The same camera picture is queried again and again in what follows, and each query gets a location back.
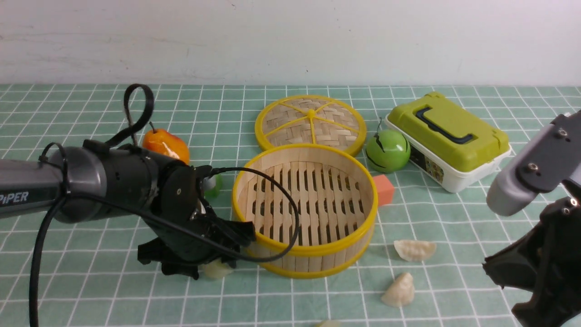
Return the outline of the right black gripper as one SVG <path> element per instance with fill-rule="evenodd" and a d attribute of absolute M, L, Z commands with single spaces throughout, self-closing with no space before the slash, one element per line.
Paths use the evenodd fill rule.
<path fill-rule="evenodd" d="M 485 258 L 482 267 L 500 287 L 531 292 L 512 314 L 523 327 L 560 327 L 581 310 L 580 204 L 549 204 L 525 236 Z"/>

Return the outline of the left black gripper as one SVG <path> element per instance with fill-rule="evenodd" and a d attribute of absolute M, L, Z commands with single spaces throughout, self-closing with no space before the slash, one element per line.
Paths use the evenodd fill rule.
<path fill-rule="evenodd" d="M 241 247 L 248 247 L 256 241 L 255 226 L 251 222 L 226 221 L 216 216 L 213 210 L 208 216 L 191 219 L 192 210 L 191 205 L 185 209 L 162 209 L 157 203 L 151 208 L 151 213 L 237 254 Z M 146 220 L 145 223 L 157 237 L 138 246 L 138 261 L 143 265 L 158 262 L 164 275 L 179 274 L 191 278 L 199 277 L 201 265 L 214 261 L 228 268 L 236 267 L 237 260 L 233 256 L 222 254 L 209 244 L 157 222 Z"/>

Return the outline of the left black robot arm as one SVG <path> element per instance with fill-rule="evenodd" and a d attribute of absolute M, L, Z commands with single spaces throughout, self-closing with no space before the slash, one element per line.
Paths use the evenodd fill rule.
<path fill-rule="evenodd" d="M 160 222 L 146 220 L 156 238 L 138 247 L 138 261 L 159 262 L 164 275 L 181 274 L 198 278 L 198 267 L 218 259 L 236 267 L 232 255 L 207 244 L 212 241 L 239 253 L 256 240 L 251 222 L 226 221 L 216 216 L 203 198 L 210 166 L 197 168 L 178 159 L 140 149 L 131 144 L 118 149 L 66 147 L 38 161 L 1 161 L 1 217 L 39 213 L 54 205 L 67 191 L 91 194 L 92 199 L 68 199 L 55 219 L 80 223 L 124 217 L 127 209 L 152 214 L 199 238 Z"/>

